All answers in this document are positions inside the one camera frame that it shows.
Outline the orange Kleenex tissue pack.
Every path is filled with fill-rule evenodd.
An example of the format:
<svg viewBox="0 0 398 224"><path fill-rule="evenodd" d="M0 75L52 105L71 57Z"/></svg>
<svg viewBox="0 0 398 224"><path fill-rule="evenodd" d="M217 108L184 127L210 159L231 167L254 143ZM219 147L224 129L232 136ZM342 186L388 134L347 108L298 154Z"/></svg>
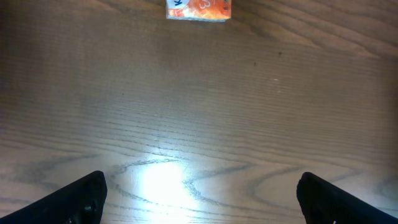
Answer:
<svg viewBox="0 0 398 224"><path fill-rule="evenodd" d="M224 22L231 18L232 0L166 0L168 19Z"/></svg>

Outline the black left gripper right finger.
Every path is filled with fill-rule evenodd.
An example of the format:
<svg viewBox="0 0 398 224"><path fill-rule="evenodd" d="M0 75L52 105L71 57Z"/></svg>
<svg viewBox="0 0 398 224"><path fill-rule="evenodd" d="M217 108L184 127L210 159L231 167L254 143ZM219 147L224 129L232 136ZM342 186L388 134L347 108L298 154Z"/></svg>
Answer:
<svg viewBox="0 0 398 224"><path fill-rule="evenodd" d="M297 200L309 224L397 224L397 218L311 172L297 184Z"/></svg>

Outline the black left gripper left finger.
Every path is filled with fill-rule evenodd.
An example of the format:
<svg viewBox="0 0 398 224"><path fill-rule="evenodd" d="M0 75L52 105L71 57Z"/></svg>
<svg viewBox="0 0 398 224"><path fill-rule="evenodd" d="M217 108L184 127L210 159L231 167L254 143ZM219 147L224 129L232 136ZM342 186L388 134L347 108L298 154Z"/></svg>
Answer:
<svg viewBox="0 0 398 224"><path fill-rule="evenodd" d="M100 224L107 196L104 173L96 170L1 218L1 224Z"/></svg>

